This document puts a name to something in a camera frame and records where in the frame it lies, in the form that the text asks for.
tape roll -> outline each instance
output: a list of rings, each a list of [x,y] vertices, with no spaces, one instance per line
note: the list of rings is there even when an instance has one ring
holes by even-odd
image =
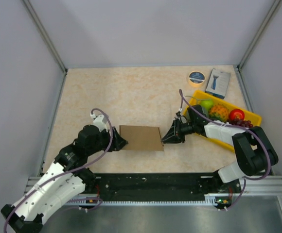
[[[199,71],[192,71],[188,77],[188,83],[192,87],[199,87],[205,81],[205,75]]]

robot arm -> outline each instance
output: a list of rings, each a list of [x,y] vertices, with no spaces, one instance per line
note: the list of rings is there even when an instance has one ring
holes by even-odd
[[[193,106],[199,113],[206,116],[202,106]],[[234,146],[236,161],[214,172],[214,183],[219,187],[223,183],[229,183],[244,176],[253,176],[262,170],[267,169],[266,156],[261,145],[248,132],[237,129],[216,125],[207,122],[199,116],[190,107],[187,109],[188,122],[182,122],[181,118],[176,118],[168,133],[162,138],[162,142],[167,143],[184,143],[185,135],[197,133],[204,137],[214,138],[226,142]],[[271,166],[278,162],[278,156],[273,149],[270,141],[265,135],[261,127],[253,127],[250,129],[255,133],[264,144]]]
[[[115,127],[113,141],[109,152],[119,151],[127,141],[120,137]],[[95,117],[92,125],[86,125],[78,134],[77,139],[60,150],[47,172],[28,192],[36,190],[12,215],[9,225],[17,233],[39,232],[49,217],[74,196],[95,187],[95,175],[88,169],[81,169],[53,179],[41,187],[45,181],[66,171],[83,166],[89,156],[105,150],[110,141],[110,134],[103,115]],[[13,205],[5,205],[1,213],[5,218],[26,196]]]

marble-pattern surface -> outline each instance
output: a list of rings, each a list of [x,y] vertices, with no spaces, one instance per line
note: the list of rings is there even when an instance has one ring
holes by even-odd
[[[245,108],[233,66],[111,67],[70,69],[59,104],[44,170],[59,150],[90,124],[90,110],[101,108],[113,126],[158,126],[161,135],[170,128],[180,105],[178,90],[192,95],[205,90],[212,68],[231,73],[225,100]],[[187,83],[191,71],[205,74],[199,88]],[[96,158],[102,152],[91,157]],[[93,172],[211,172],[235,160],[235,154],[198,135],[186,136],[185,144],[167,144],[162,151],[107,153],[93,164]]]

red fruit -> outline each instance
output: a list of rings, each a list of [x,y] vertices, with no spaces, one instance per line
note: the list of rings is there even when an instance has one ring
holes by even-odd
[[[234,119],[244,120],[245,119],[245,113],[244,113],[243,110],[234,109],[229,113],[229,118],[231,120],[234,120]]]

green apple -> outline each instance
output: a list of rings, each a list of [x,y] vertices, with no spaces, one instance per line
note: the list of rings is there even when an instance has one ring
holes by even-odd
[[[212,100],[202,100],[200,102],[200,105],[205,107],[207,111],[209,112],[209,110],[213,107],[214,103]]]

